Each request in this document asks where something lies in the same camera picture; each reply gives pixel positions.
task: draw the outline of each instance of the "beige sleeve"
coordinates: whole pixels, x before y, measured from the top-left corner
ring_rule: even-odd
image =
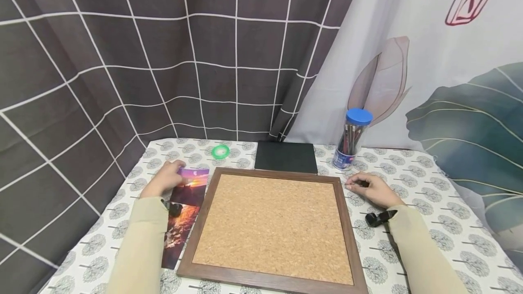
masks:
[[[109,279],[107,294],[160,292],[168,211],[160,197],[138,199]]]
[[[422,215],[407,206],[397,210],[389,228],[400,250],[412,294],[468,294],[450,263],[431,239]]]

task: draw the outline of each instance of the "wooden frame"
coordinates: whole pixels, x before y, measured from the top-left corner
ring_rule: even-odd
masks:
[[[330,283],[326,281],[281,276],[278,274],[256,273],[254,271],[230,269],[225,267],[210,266],[193,263],[197,244],[203,232],[207,215],[216,193],[218,183],[222,174],[279,178],[296,181],[314,181],[317,183],[331,183],[334,187],[338,213],[340,215],[341,229],[345,239],[345,247],[349,258],[350,269],[354,286],[347,284]],[[245,286],[266,288],[271,290],[286,291],[302,294],[330,293],[330,294],[368,294],[364,272],[359,259],[359,253],[354,239],[354,232],[345,203],[343,188],[338,177],[317,176],[312,174],[293,173],[288,171],[262,171],[241,170],[217,167],[212,177],[207,194],[203,200],[202,208],[192,230],[189,242],[183,254],[182,262],[177,274],[183,277],[198,278],[219,281],[230,284],[242,284]]]

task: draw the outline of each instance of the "cork board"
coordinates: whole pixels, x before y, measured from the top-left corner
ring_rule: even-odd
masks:
[[[178,274],[367,293],[340,180],[281,171],[217,169]]]

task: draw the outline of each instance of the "cork surface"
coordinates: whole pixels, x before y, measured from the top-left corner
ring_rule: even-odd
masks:
[[[192,262],[354,284],[327,183],[222,174]]]

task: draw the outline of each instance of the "pencil holder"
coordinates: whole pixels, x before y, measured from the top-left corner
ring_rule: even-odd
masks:
[[[340,142],[334,153],[333,165],[340,170],[348,170],[358,154],[365,129],[372,122],[372,114],[365,109],[352,108],[345,114],[345,125]]]

